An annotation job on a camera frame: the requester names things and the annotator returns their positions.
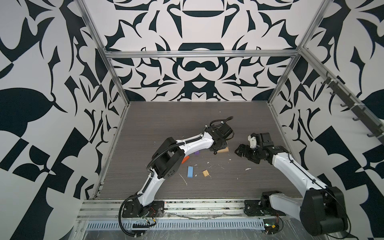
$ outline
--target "wooden block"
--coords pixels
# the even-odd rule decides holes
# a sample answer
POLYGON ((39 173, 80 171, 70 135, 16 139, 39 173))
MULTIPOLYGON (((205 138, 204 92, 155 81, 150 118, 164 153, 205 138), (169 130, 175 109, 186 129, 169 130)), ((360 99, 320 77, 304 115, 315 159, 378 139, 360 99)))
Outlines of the wooden block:
POLYGON ((219 151, 217 151, 217 153, 220 153, 220 152, 229 152, 229 148, 226 147, 224 149, 220 149, 219 151))
POLYGON ((204 175, 204 177, 209 176, 209 172, 208 172, 208 170, 204 170, 204 171, 203 171, 203 175, 204 175))

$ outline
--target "black and white wallpaper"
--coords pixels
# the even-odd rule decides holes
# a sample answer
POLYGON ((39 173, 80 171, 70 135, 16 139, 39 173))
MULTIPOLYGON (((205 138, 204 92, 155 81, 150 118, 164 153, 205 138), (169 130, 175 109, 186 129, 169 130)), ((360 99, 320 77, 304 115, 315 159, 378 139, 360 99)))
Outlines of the black and white wallpaper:
POLYGON ((124 102, 73 0, 1 1, 0 22, 1 239, 61 239, 124 102))
MULTIPOLYGON (((384 119, 382 1, 335 2, 309 44, 359 99, 384 119)), ((384 146, 301 58, 273 103, 294 155, 314 176, 344 192, 351 234, 384 237, 384 146)))
POLYGON ((292 49, 321 0, 86 0, 109 51, 292 49))
POLYGON ((112 64, 131 101, 268 100, 289 57, 124 58, 112 64))

